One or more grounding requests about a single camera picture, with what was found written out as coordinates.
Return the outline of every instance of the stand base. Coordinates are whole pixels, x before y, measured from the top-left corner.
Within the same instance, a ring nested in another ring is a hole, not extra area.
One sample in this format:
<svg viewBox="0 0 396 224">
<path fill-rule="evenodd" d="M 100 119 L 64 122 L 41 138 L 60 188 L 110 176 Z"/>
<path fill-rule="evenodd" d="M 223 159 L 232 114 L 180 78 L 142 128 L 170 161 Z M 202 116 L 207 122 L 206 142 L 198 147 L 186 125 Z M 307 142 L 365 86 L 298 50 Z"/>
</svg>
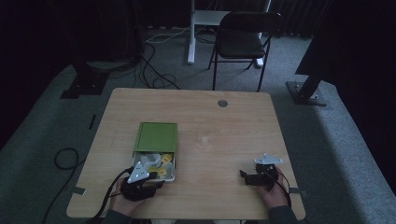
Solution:
<svg viewBox="0 0 396 224">
<path fill-rule="evenodd" d="M 94 73 L 94 75 L 95 79 L 90 86 L 80 86 L 78 84 L 78 76 L 76 76 L 69 90 L 62 93 L 61 99 L 77 99 L 80 95 L 102 94 L 109 73 Z"/>
<path fill-rule="evenodd" d="M 288 81 L 286 82 L 286 85 L 288 86 L 290 95 L 293 98 L 294 103 L 297 105 L 327 105 L 319 90 L 316 90 L 315 93 L 312 94 L 312 96 L 308 99 L 300 98 L 298 96 L 298 93 L 300 91 L 300 88 L 304 85 L 303 82 Z"/>
</svg>

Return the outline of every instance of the gray carpet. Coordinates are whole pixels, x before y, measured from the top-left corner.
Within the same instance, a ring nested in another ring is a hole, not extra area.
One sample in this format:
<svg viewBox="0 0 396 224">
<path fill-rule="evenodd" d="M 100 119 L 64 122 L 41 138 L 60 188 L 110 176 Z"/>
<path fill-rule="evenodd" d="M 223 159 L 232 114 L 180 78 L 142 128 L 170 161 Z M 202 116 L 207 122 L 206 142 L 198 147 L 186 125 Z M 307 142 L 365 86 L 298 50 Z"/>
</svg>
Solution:
<svg viewBox="0 0 396 224">
<path fill-rule="evenodd" d="M 200 37 L 213 40 L 211 35 Z M 155 55 L 150 63 L 161 74 L 172 74 L 183 90 L 211 90 L 213 70 L 206 68 L 212 45 L 197 42 L 195 64 L 187 65 L 188 43 L 186 36 L 179 36 L 153 44 Z M 306 76 L 295 76 L 294 72 L 309 43 L 310 40 L 300 37 L 274 38 L 262 85 L 262 91 L 269 92 L 274 101 L 302 190 L 306 218 L 310 223 L 395 223 L 395 195 L 380 174 L 336 88 L 320 83 L 318 89 L 328 103 L 326 107 L 295 105 L 290 97 L 285 83 L 305 81 Z M 145 58 L 152 52 L 147 46 Z M 104 69 L 116 64 L 96 62 L 92 65 Z M 220 64 L 217 90 L 255 91 L 260 70 L 244 71 L 245 66 Z M 80 160 L 87 156 L 112 90 L 146 88 L 139 78 L 139 68 L 142 66 L 113 72 L 102 95 L 82 95 L 75 100 L 60 99 L 75 77 L 72 66 L 53 79 L 0 152 L 0 223 L 41 222 L 71 173 L 71 170 L 56 168 L 53 162 L 56 152 L 73 147 L 79 152 Z M 156 77 L 149 68 L 146 75 L 150 82 Z M 93 115 L 96 120 L 91 126 Z M 71 165 L 74 157 L 63 154 L 59 162 Z M 77 168 L 70 184 L 53 205 L 47 223 L 84 223 L 86 220 L 70 218 L 65 213 L 81 168 Z"/>
</svg>

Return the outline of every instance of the table top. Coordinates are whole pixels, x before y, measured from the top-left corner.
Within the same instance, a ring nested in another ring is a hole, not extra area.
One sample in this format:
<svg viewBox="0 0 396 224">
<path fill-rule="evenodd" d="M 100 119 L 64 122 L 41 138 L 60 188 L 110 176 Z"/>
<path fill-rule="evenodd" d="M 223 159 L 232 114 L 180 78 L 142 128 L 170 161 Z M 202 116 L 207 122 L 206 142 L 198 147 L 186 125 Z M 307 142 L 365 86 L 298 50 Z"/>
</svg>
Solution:
<svg viewBox="0 0 396 224">
<path fill-rule="evenodd" d="M 113 179 L 132 165 L 143 121 L 177 123 L 177 170 L 175 182 L 158 189 L 135 218 L 268 219 L 257 192 L 239 174 L 255 174 L 253 160 L 264 152 L 283 159 L 278 167 L 297 188 L 269 94 L 115 89 L 77 183 L 85 193 L 73 194 L 67 215 L 99 211 Z M 290 196 L 295 215 L 304 218 L 301 196 Z"/>
</svg>

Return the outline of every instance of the sleeve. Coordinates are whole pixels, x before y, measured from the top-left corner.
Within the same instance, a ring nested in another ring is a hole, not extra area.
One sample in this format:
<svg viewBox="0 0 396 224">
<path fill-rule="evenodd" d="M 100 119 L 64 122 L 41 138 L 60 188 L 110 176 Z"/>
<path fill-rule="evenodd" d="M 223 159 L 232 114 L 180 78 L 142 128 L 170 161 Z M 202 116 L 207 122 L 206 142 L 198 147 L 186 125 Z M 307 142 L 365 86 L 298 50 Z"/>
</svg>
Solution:
<svg viewBox="0 0 396 224">
<path fill-rule="evenodd" d="M 297 217 L 287 205 L 271 208 L 268 211 L 271 224 L 296 224 Z"/>
<path fill-rule="evenodd" d="M 102 224 L 128 224 L 130 221 L 130 217 L 127 217 L 114 210 L 108 209 Z"/>
</svg>

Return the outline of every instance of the green box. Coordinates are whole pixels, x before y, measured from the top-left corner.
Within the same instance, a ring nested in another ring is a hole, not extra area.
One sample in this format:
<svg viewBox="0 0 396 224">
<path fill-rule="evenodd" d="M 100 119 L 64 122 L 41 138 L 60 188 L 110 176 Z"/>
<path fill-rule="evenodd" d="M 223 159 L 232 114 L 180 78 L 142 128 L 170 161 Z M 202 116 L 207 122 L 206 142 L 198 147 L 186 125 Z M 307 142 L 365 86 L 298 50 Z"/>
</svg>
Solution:
<svg viewBox="0 0 396 224">
<path fill-rule="evenodd" d="M 134 151 L 177 152 L 177 124 L 141 122 Z"/>
<path fill-rule="evenodd" d="M 161 170 L 161 168 L 162 171 L 166 171 L 166 176 L 158 176 L 158 178 L 150 181 L 174 181 L 178 146 L 177 140 L 176 123 L 141 122 L 134 142 L 133 165 L 135 166 L 139 161 L 142 161 L 143 166 L 148 172 L 150 172 L 150 169 Z M 164 163 L 163 159 L 161 159 L 159 162 L 156 162 L 155 165 L 149 165 L 151 161 L 155 160 L 153 158 L 156 157 L 157 160 L 155 161 L 158 161 L 158 157 L 165 154 L 172 155 L 172 160 L 169 163 Z"/>
</svg>

